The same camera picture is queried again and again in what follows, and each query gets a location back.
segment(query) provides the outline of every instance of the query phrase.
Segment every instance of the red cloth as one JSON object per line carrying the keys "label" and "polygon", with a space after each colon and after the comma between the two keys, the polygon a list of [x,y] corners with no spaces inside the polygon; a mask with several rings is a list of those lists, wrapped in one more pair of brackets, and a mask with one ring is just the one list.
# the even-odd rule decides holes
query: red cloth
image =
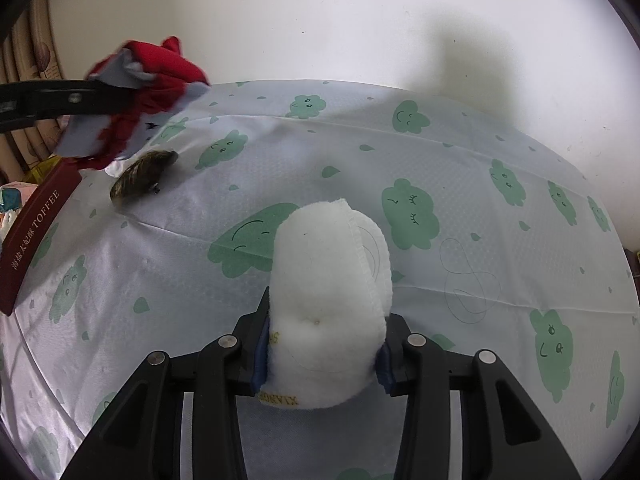
{"label": "red cloth", "polygon": [[[209,84],[204,72],[181,56],[180,40],[175,36],[164,40],[161,46],[129,41],[122,48],[131,51],[133,60],[142,65],[144,72],[156,74],[156,77],[148,86],[135,92],[133,102],[127,110],[111,116],[111,123],[98,136],[98,139],[104,141],[101,152],[76,158],[79,170],[106,168],[126,148],[142,114],[153,115],[171,110],[174,103],[183,96],[189,83]],[[113,55],[97,63],[89,74],[100,73],[112,57]]]}

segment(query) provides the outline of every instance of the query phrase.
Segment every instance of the cartoon cloud face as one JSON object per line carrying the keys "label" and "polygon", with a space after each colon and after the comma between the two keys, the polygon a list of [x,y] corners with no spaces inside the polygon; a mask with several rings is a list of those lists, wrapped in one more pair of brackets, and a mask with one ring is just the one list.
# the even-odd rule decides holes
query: cartoon cloud face
{"label": "cartoon cloud face", "polygon": [[38,262],[43,259],[47,253],[49,252],[49,248],[51,247],[51,240],[53,235],[56,234],[58,230],[58,223],[53,224],[47,234],[44,235],[44,238],[40,242],[40,245],[36,249],[36,253],[33,255],[33,259],[31,260],[31,267],[35,267]]}
{"label": "cartoon cloud face", "polygon": [[76,302],[80,285],[86,277],[86,268],[83,265],[84,254],[79,256],[76,262],[69,267],[58,284],[51,301],[51,310],[49,310],[49,319],[53,323],[59,323],[60,318],[69,312]]}
{"label": "cartoon cloud face", "polygon": [[297,95],[289,105],[291,111],[285,117],[298,117],[299,119],[317,117],[325,108],[326,102],[318,95]]}
{"label": "cartoon cloud face", "polygon": [[620,408],[620,400],[625,393],[625,376],[620,371],[620,354],[616,350],[611,359],[609,371],[609,395],[607,397],[607,428],[616,420]]}
{"label": "cartoon cloud face", "polygon": [[609,227],[609,220],[607,220],[607,216],[604,214],[604,211],[598,207],[596,201],[590,196],[587,197],[587,200],[589,202],[591,211],[593,211],[593,216],[595,216],[596,222],[598,223],[602,231],[611,231],[611,227]]}
{"label": "cartoon cloud face", "polygon": [[544,315],[534,310],[529,319],[536,330],[536,358],[540,377],[551,392],[554,402],[562,399],[562,391],[571,380],[571,362],[574,360],[574,336],[562,324],[558,313],[549,310]]}
{"label": "cartoon cloud face", "polygon": [[183,117],[177,123],[169,124],[164,130],[162,130],[162,133],[153,140],[153,142],[151,143],[151,146],[155,146],[156,144],[164,144],[169,139],[171,139],[172,137],[175,137],[181,131],[185,130],[186,129],[185,123],[188,120],[189,120],[188,117]]}
{"label": "cartoon cloud face", "polygon": [[418,111],[415,101],[402,101],[394,110],[391,124],[396,132],[419,134],[424,126],[429,126],[429,118]]}
{"label": "cartoon cloud face", "polygon": [[569,222],[569,225],[576,225],[578,222],[575,219],[575,209],[574,205],[569,202],[564,190],[557,186],[555,183],[547,180],[549,184],[549,195],[556,204],[558,211],[562,213],[562,216],[566,218],[566,221]]}
{"label": "cartoon cloud face", "polygon": [[27,446],[27,451],[41,473],[47,478],[56,478],[60,473],[60,457],[58,455],[58,441],[45,428],[38,427]]}
{"label": "cartoon cloud face", "polygon": [[524,191],[522,184],[518,182],[513,171],[505,168],[504,164],[494,158],[489,168],[489,174],[494,181],[494,186],[502,193],[502,196],[509,205],[523,206],[527,193]]}
{"label": "cartoon cloud face", "polygon": [[231,160],[238,156],[244,149],[247,138],[246,135],[240,134],[238,130],[229,132],[224,139],[217,140],[202,152],[196,170],[210,168],[223,160]]}
{"label": "cartoon cloud face", "polygon": [[391,225],[391,237],[399,249],[414,245],[429,249],[430,240],[440,232],[440,223],[433,214],[433,200],[405,178],[399,178],[393,187],[382,192],[382,209]]}
{"label": "cartoon cloud face", "polygon": [[250,267],[270,272],[276,229],[296,209],[295,204],[279,203],[249,216],[211,244],[208,259],[222,263],[228,278],[237,278]]}

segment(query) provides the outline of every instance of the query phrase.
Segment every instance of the red and gray cloth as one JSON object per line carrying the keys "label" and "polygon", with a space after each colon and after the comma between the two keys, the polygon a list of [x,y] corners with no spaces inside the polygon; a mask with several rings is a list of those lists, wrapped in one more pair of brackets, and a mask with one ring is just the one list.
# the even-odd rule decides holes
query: red and gray cloth
{"label": "red and gray cloth", "polygon": [[137,91],[122,113],[70,118],[56,154],[75,158],[79,170],[102,170],[134,155],[172,115],[209,89],[204,72],[181,56],[175,36],[160,46],[129,41],[96,64],[87,79]]}

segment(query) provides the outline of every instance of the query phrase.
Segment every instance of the white towel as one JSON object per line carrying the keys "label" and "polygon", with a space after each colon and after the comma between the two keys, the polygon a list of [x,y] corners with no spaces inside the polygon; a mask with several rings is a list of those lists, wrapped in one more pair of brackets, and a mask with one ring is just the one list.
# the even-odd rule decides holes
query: white towel
{"label": "white towel", "polygon": [[13,209],[7,211],[2,217],[2,223],[0,223],[0,242],[4,242],[4,239],[9,234],[11,226],[14,224],[15,219],[18,218],[18,212]]}
{"label": "white towel", "polygon": [[359,393],[374,375],[391,296],[388,247],[373,220],[345,200],[293,212],[274,242],[269,367],[259,399],[327,408]]}

